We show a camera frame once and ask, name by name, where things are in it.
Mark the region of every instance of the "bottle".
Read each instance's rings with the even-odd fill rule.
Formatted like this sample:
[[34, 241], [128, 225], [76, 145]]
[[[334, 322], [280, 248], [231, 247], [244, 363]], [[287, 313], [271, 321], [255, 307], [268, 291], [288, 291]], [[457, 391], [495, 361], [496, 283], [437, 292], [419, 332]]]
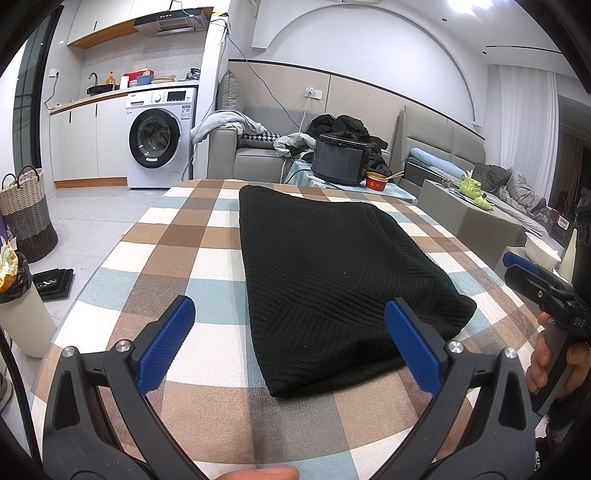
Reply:
[[107, 81], [105, 82], [106, 85], [112, 83], [113, 85], [115, 85], [117, 82], [115, 80], [115, 78], [113, 78], [113, 72], [111, 72], [111, 75], [109, 75], [109, 78], [107, 78]]

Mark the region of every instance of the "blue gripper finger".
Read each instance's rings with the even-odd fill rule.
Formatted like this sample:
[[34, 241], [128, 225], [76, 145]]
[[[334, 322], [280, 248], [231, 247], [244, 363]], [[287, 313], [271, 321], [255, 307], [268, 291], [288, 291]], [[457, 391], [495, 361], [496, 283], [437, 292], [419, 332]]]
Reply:
[[158, 389], [194, 324], [195, 304], [185, 297], [139, 360], [135, 384], [143, 395]]
[[386, 304], [384, 319], [419, 388], [437, 395], [448, 362], [443, 338], [431, 325], [422, 322], [403, 299]]
[[503, 257], [503, 265], [507, 268], [518, 265], [531, 274], [534, 274], [537, 277], [540, 276], [540, 269], [536, 264], [527, 261], [525, 258], [521, 258], [519, 255], [512, 254], [511, 252], [506, 253]]

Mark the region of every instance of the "kitchen sink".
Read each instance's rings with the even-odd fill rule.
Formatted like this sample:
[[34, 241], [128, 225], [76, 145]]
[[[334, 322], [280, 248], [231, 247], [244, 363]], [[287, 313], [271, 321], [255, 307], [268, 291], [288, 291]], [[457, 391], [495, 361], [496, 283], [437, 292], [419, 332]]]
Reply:
[[108, 85], [95, 85], [86, 90], [88, 95], [98, 95], [99, 93], [106, 93], [113, 90], [115, 85], [109, 83]]

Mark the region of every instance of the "washing machine control panel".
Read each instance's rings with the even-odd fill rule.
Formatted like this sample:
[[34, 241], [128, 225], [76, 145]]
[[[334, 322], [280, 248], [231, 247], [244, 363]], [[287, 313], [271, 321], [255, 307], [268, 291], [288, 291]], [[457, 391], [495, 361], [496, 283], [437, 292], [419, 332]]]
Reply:
[[127, 108], [143, 105], [192, 103], [195, 95], [197, 95], [197, 91], [194, 87], [134, 92], [127, 97]]
[[150, 103], [187, 103], [193, 100], [193, 95], [192, 89], [175, 88], [170, 90], [156, 90], [152, 92]]

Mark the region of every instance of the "screw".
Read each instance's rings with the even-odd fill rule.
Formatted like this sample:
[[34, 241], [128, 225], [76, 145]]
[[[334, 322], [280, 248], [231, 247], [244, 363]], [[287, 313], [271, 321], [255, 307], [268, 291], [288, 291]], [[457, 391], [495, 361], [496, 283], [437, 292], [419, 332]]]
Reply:
[[131, 342], [129, 340], [120, 340], [115, 344], [115, 350], [118, 352], [126, 352], [131, 348]]
[[75, 352], [75, 351], [76, 351], [76, 349], [75, 349], [74, 347], [72, 347], [72, 346], [67, 346], [66, 348], [64, 348], [64, 349], [61, 351], [61, 355], [62, 355], [62, 356], [65, 356], [66, 358], [68, 358], [68, 357], [70, 357], [70, 356], [74, 355], [74, 352]]
[[505, 348], [505, 350], [503, 352], [505, 353], [505, 356], [507, 358], [515, 358], [515, 357], [517, 357], [517, 350], [515, 350], [514, 348], [511, 348], [510, 346], [508, 346], [507, 348]]
[[464, 351], [464, 346], [462, 343], [456, 342], [455, 340], [453, 342], [449, 342], [447, 344], [447, 348], [451, 353], [462, 353]]

